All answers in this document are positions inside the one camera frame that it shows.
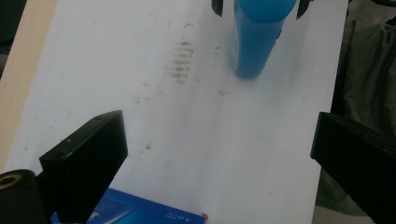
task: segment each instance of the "beige wooden strip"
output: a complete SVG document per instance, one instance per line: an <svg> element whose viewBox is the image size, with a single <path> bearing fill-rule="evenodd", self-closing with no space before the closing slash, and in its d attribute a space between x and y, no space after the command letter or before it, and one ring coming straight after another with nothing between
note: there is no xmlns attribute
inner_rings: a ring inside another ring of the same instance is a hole
<svg viewBox="0 0 396 224"><path fill-rule="evenodd" d="M29 0L0 81L0 172L20 124L56 0Z"/></svg>

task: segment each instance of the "cloth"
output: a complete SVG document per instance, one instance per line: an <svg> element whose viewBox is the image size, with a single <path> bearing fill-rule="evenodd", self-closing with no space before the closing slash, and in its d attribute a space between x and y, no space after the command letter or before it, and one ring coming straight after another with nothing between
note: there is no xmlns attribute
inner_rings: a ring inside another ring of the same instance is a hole
<svg viewBox="0 0 396 224"><path fill-rule="evenodd" d="M396 27L346 23L332 112L396 137ZM324 171L316 205L347 215L366 216Z"/></svg>

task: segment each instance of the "white tabletop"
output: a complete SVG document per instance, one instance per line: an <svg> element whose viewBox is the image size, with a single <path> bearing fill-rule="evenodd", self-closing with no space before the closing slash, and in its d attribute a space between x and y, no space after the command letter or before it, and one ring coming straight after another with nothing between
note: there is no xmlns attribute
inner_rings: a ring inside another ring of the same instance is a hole
<svg viewBox="0 0 396 224"><path fill-rule="evenodd" d="M208 223L310 223L319 166L309 157L328 111L345 0L288 16L256 80L236 77L233 1L59 0L7 170L88 119L122 109L129 156L111 187Z"/></svg>

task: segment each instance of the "blue box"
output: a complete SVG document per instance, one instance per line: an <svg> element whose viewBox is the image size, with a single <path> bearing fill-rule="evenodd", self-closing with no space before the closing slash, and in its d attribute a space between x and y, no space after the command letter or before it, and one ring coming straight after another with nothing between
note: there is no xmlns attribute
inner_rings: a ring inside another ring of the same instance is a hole
<svg viewBox="0 0 396 224"><path fill-rule="evenodd" d="M58 224L56 214L51 218ZM108 189L87 224L204 224L205 217Z"/></svg>

